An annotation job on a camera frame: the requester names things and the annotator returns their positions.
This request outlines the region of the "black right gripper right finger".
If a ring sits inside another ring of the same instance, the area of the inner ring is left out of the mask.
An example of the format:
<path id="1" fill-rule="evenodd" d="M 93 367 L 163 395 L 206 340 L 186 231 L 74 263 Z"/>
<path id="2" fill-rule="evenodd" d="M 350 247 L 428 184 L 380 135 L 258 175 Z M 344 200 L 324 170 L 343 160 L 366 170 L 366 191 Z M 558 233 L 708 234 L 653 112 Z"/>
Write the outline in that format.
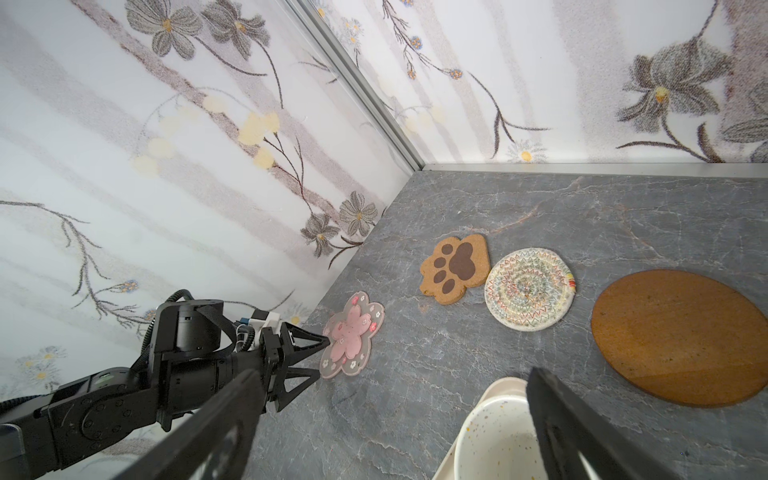
<path id="1" fill-rule="evenodd" d="M 549 479 L 675 479 L 552 372 L 531 369 L 526 396 Z"/>

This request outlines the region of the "brown paw shaped coaster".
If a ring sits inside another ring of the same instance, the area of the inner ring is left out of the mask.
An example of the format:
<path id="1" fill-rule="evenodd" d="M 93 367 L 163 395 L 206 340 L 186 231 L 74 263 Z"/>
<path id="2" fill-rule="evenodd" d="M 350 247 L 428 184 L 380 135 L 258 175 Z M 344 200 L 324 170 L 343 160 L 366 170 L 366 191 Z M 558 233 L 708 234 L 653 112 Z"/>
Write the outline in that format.
<path id="1" fill-rule="evenodd" d="M 422 262 L 420 292 L 441 305 L 459 301 L 467 289 L 482 286 L 491 270 L 487 242 L 483 235 L 440 241 Z"/>

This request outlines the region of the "colourful woven round coaster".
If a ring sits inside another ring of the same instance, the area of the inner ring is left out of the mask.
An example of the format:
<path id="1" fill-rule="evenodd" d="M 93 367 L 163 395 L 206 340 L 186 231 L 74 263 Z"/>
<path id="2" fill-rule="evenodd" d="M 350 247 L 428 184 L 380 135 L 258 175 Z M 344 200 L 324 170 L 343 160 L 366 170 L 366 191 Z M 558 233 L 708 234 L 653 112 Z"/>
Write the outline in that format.
<path id="1" fill-rule="evenodd" d="M 562 320 L 576 296 L 576 281 L 565 261 L 546 248 L 516 250 L 491 269 L 484 299 L 502 325 L 540 331 Z"/>

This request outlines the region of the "dark wooden round coaster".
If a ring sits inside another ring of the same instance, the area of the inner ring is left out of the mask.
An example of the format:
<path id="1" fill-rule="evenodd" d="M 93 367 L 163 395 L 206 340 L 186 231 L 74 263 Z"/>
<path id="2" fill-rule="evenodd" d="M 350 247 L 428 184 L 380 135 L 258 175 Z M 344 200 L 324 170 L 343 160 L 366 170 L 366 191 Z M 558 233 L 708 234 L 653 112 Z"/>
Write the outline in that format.
<path id="1" fill-rule="evenodd" d="M 767 385 L 767 318 L 747 297 L 679 270 L 625 276 L 597 298 L 594 340 L 607 363 L 640 390 L 714 408 Z"/>

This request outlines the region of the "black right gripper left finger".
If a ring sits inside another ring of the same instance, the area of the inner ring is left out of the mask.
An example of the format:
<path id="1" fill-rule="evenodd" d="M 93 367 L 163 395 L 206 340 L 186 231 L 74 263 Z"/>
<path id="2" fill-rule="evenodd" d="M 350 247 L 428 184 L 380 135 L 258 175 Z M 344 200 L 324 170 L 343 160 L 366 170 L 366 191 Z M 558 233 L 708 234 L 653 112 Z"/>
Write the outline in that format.
<path id="1" fill-rule="evenodd" d="M 247 370 L 118 479 L 240 479 L 266 394 L 260 374 Z"/>

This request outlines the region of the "speckled white mug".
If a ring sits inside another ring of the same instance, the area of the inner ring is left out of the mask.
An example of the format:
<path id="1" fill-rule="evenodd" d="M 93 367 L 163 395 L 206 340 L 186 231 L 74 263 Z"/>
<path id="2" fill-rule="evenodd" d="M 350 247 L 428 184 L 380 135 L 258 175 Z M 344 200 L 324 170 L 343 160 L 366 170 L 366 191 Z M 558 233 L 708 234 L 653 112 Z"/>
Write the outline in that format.
<path id="1" fill-rule="evenodd" d="M 529 403 L 524 395 L 497 395 L 467 416 L 454 454 L 457 479 L 546 479 Z"/>

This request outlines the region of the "pink flower shaped coaster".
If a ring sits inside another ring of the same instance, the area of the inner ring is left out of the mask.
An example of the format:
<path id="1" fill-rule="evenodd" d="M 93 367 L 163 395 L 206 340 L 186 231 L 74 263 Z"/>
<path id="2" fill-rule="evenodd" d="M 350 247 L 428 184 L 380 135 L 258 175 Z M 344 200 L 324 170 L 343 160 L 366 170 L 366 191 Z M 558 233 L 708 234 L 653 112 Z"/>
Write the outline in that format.
<path id="1" fill-rule="evenodd" d="M 381 329 L 385 317 L 381 303 L 372 301 L 364 291 L 354 293 L 323 329 L 330 345 L 320 359 L 321 378 L 330 380 L 340 373 L 358 375 L 370 361 L 372 338 Z"/>

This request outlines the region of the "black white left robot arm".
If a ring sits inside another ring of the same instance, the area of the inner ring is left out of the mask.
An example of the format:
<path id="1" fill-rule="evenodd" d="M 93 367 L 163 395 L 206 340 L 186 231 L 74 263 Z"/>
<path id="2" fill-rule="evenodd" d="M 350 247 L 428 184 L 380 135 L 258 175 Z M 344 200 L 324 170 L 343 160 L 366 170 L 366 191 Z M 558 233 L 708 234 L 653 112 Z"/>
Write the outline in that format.
<path id="1" fill-rule="evenodd" d="M 328 347 L 327 337 L 290 323 L 268 325 L 257 309 L 244 321 L 224 316 L 221 300 L 179 290 L 158 307 L 139 358 L 65 384 L 44 395 L 1 404 L 1 476 L 36 479 L 120 442 L 133 431 L 174 420 L 208 404 L 238 375 L 252 371 L 262 397 L 284 409 L 316 382 L 299 362 Z"/>

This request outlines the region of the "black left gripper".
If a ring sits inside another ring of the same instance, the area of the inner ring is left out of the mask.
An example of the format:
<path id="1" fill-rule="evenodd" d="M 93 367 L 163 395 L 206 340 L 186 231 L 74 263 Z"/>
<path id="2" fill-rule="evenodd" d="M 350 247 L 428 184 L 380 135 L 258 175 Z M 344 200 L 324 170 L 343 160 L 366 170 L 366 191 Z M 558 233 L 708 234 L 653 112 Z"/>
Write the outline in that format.
<path id="1" fill-rule="evenodd" d="M 320 379 L 316 369 L 291 367 L 322 352 L 330 340 L 320 334 L 286 324 L 286 341 L 274 327 L 257 332 L 252 326 L 238 327 L 236 360 L 238 371 L 256 370 L 265 393 L 263 412 L 270 405 L 284 410 L 301 393 Z M 289 366 L 283 369 L 284 361 Z"/>

